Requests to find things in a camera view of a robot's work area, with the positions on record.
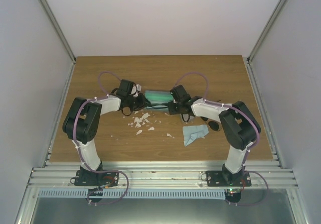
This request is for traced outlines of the blue cleaning cloth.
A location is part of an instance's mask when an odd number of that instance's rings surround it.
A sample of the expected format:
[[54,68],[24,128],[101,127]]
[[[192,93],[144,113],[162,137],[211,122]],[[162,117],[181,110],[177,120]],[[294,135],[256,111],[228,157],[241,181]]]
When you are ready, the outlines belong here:
[[198,126],[184,126],[183,127],[183,137],[184,146],[188,146],[193,141],[199,138],[204,138],[209,133],[207,125]]

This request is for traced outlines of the dark round sunglasses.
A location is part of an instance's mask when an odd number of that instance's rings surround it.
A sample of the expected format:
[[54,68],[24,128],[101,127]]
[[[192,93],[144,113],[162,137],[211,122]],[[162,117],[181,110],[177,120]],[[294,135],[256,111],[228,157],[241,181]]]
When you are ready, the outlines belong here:
[[200,117],[208,122],[209,127],[213,131],[220,131],[221,129],[221,122],[219,119],[219,114],[223,111],[223,106],[218,103],[214,103],[213,101],[209,100],[202,100],[201,106],[201,114]]

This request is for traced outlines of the white paper scraps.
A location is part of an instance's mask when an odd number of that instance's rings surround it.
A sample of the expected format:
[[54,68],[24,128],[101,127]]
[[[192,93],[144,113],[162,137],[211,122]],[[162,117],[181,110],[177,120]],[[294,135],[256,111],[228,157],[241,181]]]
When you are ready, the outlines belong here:
[[172,117],[166,112],[140,110],[125,116],[118,111],[109,114],[106,120],[107,136],[117,140],[151,134],[175,138],[170,127]]

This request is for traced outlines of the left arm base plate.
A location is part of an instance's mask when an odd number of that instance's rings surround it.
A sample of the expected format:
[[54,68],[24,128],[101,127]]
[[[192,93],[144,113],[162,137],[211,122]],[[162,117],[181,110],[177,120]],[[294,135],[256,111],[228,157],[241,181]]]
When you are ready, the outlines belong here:
[[94,173],[85,169],[76,172],[76,176],[70,179],[75,186],[114,187],[118,185],[119,174],[117,172]]

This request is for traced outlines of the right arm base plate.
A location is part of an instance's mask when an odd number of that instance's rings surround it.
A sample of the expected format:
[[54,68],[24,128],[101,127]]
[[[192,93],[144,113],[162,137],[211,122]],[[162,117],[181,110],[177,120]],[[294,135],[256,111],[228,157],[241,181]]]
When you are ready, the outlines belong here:
[[200,174],[200,179],[207,183],[208,187],[250,187],[252,186],[251,177],[247,173],[243,176],[237,175],[231,183],[228,183],[224,177],[222,171],[206,171]]

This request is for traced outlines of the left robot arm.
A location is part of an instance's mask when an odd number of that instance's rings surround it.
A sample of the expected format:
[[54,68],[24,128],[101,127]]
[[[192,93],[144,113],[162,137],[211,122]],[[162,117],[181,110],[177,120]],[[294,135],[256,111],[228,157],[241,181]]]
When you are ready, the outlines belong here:
[[103,181],[102,162],[98,157],[94,138],[98,131],[100,117],[117,111],[130,112],[146,107],[141,86],[129,80],[121,80],[118,88],[102,97],[86,99],[76,97],[63,122],[63,132],[72,140],[81,161],[81,167],[88,172],[86,180],[93,186]]

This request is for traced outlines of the grey glasses case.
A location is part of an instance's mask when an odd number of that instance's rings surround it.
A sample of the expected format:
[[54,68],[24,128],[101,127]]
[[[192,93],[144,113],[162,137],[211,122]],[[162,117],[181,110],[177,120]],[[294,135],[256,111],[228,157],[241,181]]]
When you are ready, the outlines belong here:
[[194,118],[195,118],[194,116],[191,116],[188,114],[181,115],[181,120],[185,124],[192,123]]

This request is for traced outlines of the thin-frame clear glasses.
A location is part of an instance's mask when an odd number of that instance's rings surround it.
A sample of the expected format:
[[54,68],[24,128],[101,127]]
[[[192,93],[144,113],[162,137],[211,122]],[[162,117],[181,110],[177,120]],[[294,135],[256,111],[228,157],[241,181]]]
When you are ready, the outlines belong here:
[[169,104],[168,103],[149,103],[146,106],[146,109],[155,109],[155,110],[160,110],[160,109],[168,109]]

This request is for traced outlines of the aluminium frame rail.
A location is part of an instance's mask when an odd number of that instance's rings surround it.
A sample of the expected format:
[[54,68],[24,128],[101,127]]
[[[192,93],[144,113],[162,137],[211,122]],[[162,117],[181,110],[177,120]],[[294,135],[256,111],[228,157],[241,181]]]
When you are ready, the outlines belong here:
[[[126,184],[132,189],[206,189],[205,172],[221,170],[223,161],[119,161],[103,162],[105,170],[124,172],[118,188]],[[47,162],[43,168],[34,168],[28,181],[30,187],[71,187],[70,179],[79,169],[78,162]],[[271,189],[297,188],[291,169],[281,168],[276,160],[248,161],[253,189],[268,183]]]

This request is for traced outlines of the teal glasses case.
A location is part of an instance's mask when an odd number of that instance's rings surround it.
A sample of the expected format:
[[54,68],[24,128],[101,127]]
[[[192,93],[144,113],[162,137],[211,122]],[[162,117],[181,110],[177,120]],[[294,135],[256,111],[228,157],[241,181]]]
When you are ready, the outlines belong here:
[[[169,103],[173,101],[173,97],[169,91],[156,91],[156,90],[146,90],[144,92],[144,96],[150,103]],[[169,112],[168,109],[160,109],[157,111],[164,111]]]

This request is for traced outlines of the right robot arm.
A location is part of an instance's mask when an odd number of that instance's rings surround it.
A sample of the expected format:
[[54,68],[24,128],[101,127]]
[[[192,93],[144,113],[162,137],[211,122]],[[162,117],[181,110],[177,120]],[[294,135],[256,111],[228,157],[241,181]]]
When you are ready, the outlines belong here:
[[182,85],[170,90],[173,100],[169,102],[171,115],[181,114],[203,117],[221,124],[230,144],[228,157],[222,166],[222,180],[234,186],[244,175],[245,161],[250,149],[259,141],[261,127],[247,105],[242,101],[232,104],[219,103],[190,97]]

